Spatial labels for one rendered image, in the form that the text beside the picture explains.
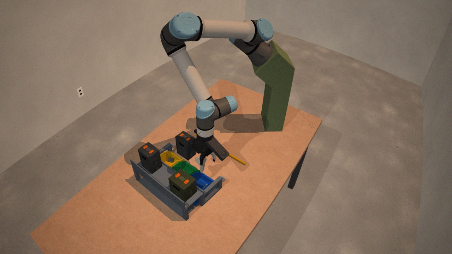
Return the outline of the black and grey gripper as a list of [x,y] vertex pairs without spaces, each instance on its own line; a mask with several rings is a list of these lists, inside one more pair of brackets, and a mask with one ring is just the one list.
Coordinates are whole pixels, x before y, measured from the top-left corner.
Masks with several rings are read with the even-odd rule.
[[195,158],[194,160],[196,161],[196,163],[198,163],[201,173],[204,171],[205,162],[207,160],[206,157],[208,155],[212,155],[213,161],[216,161],[216,155],[205,144],[206,140],[209,140],[211,138],[213,138],[213,135],[210,137],[201,137],[198,135],[198,137],[194,139],[195,141],[192,142],[192,150],[200,154],[199,158]]

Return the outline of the blue bin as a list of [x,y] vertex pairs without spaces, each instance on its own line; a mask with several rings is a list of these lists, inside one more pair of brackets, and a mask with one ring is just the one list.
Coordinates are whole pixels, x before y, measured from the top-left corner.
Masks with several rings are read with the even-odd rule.
[[[202,190],[205,190],[206,187],[208,187],[214,181],[210,177],[201,172],[196,172],[191,176],[196,179],[196,186],[198,186]],[[205,186],[205,184],[207,185]],[[205,187],[203,188],[203,186]],[[198,204],[198,202],[199,198],[193,203],[193,205],[195,206],[196,204]]]

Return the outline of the green open bin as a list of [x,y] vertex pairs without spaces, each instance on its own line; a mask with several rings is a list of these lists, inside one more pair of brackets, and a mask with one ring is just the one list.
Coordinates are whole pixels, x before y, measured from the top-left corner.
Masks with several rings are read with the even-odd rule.
[[179,161],[172,167],[175,171],[178,171],[180,168],[187,172],[189,175],[193,175],[195,172],[199,172],[194,166],[189,164],[187,161]]

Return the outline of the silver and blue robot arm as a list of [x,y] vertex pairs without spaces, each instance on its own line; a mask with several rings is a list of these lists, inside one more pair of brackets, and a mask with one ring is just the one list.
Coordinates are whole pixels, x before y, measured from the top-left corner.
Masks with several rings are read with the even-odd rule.
[[[163,27],[160,32],[160,40],[165,52],[168,57],[173,59],[197,102],[196,126],[199,136],[212,136],[214,121],[232,114],[238,108],[238,103],[231,95],[213,100],[186,51],[185,42],[199,41],[201,38],[228,38],[233,45],[250,58],[253,65],[259,67],[266,63],[273,53],[272,45],[265,42],[272,37],[272,24],[264,18],[247,19],[243,22],[207,20],[201,19],[191,12],[181,12]],[[221,161],[228,157],[228,151],[214,136],[205,144]]]

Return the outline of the grey metal shelf rack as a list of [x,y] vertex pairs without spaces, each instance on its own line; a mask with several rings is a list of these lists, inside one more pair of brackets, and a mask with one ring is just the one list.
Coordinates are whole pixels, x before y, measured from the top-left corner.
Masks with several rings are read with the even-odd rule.
[[[225,181],[224,176],[219,176],[205,190],[197,186],[197,192],[184,201],[171,191],[168,178],[176,171],[170,166],[162,161],[162,167],[152,174],[142,166],[141,161],[139,163],[131,159],[130,161],[136,180],[186,221],[189,219],[189,213],[198,205],[205,205],[222,188],[222,182]],[[198,198],[199,202],[194,206],[193,203]]]

